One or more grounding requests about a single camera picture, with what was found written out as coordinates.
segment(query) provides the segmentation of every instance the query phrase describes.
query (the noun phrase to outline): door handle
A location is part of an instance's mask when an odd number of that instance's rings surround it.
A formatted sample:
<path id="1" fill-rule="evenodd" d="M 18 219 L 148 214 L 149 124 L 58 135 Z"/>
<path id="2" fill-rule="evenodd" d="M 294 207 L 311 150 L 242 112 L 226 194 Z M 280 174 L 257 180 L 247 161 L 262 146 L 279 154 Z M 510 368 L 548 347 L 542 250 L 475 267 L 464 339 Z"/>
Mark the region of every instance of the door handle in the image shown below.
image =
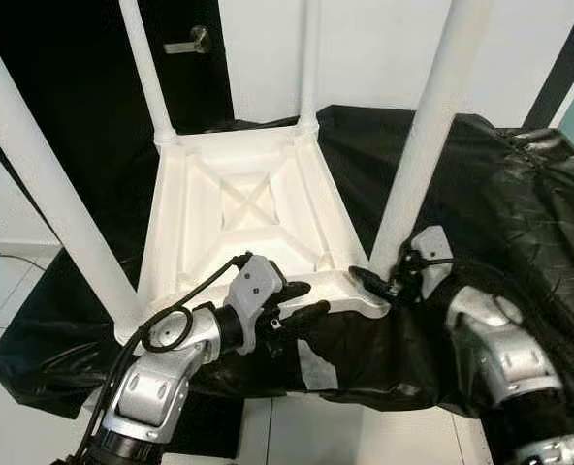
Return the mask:
<path id="1" fill-rule="evenodd" d="M 175 44 L 163 44 L 167 55 L 178 53 L 209 53 L 211 51 L 211 38 L 205 26 L 194 26 L 190 29 L 191 42 L 178 42 Z"/>

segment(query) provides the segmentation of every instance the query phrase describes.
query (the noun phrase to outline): white wall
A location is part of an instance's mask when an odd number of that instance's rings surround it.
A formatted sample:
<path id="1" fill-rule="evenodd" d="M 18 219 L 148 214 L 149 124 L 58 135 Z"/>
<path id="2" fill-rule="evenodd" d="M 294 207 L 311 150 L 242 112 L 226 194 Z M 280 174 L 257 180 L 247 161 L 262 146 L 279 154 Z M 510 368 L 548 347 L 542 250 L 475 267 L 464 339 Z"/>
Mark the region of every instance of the white wall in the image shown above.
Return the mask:
<path id="1" fill-rule="evenodd" d="M 236 118 L 297 114 L 303 0 L 219 4 Z M 449 5 L 323 0 L 318 108 L 415 109 Z M 574 0 L 496 0 L 462 111 L 521 125 L 573 23 Z"/>
<path id="2" fill-rule="evenodd" d="M 0 163 L 0 252 L 51 255 L 59 242 Z"/>

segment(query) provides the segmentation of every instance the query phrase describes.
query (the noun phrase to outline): tile floor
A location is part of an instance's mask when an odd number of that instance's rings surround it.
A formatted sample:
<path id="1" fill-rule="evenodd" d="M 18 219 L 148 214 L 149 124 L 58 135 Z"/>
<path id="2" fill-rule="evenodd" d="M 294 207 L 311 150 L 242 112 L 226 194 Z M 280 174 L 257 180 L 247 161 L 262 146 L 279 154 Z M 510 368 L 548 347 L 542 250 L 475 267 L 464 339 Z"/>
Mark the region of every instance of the tile floor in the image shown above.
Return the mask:
<path id="1" fill-rule="evenodd" d="M 38 260 L 42 266 L 48 260 Z M 37 267 L 0 259 L 0 336 L 42 276 Z M 45 465 L 78 445 L 88 421 L 19 406 L 0 386 L 0 465 Z M 166 455 L 165 465 L 227 465 L 233 460 Z M 488 465 L 480 422 L 441 409 L 382 414 L 313 396 L 248 400 L 239 465 Z"/>

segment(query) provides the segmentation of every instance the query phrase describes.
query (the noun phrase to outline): black plastic sheet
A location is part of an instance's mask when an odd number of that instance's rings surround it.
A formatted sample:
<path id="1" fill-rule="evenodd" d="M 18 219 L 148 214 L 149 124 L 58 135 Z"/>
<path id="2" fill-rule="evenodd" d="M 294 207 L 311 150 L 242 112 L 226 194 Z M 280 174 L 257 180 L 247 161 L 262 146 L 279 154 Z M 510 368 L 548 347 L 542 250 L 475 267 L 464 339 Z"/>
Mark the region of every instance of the black plastic sheet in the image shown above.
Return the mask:
<path id="1" fill-rule="evenodd" d="M 348 107 L 329 107 L 318 115 L 322 152 L 368 253 L 412 117 L 412 111 Z M 252 126 L 237 122 L 221 130 Z M 123 200 L 131 191 L 125 186 L 146 193 L 130 208 L 135 214 L 110 219 L 105 227 L 108 221 L 100 221 L 133 281 L 148 221 L 152 163 L 138 163 L 121 179 Z M 108 211 L 103 218 L 111 218 Z M 520 305 L 526 329 L 564 381 L 561 408 L 574 427 L 574 148 L 556 132 L 537 138 L 459 115 L 415 232 L 429 225 L 443 226 L 456 257 L 494 265 L 530 294 L 528 305 L 491 275 L 456 269 L 457 279 Z M 1 339 L 0 381 L 18 402 L 72 417 L 104 379 L 117 345 L 99 302 L 91 303 L 90 311 L 80 304 L 86 299 L 76 294 L 90 293 L 86 283 L 78 276 L 66 282 L 60 273 L 48 271 L 31 295 L 32 309 L 23 308 Z M 50 281 L 64 286 L 63 291 L 44 291 Z M 40 294 L 43 300 L 35 301 Z M 444 311 L 431 302 L 404 302 L 380 320 L 356 312 L 331 314 L 300 337 L 335 366 L 338 388 L 321 392 L 325 398 L 382 411 L 439 405 L 481 416 L 494 458 L 503 459 L 517 441 L 516 426 L 504 409 L 491 409 L 478 379 L 458 373 L 454 341 L 443 327 Z M 279 357 L 270 356 L 263 345 L 250 356 L 225 356 L 202 367 L 192 389 L 235 398 L 305 391 L 296 343 L 286 343 Z"/>

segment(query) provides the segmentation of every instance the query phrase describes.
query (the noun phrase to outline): silver door handle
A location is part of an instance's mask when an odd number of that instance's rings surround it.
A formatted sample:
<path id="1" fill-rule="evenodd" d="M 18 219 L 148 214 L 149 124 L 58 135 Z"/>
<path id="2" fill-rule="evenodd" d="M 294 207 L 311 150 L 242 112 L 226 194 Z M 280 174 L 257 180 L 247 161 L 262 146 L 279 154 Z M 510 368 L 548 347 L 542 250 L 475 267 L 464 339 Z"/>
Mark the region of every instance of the silver door handle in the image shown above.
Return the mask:
<path id="1" fill-rule="evenodd" d="M 205 26 L 194 26 L 190 29 L 190 40 L 192 42 L 164 44 L 164 51 L 167 55 L 191 52 L 209 53 L 211 51 L 211 39 L 209 38 L 209 31 Z"/>

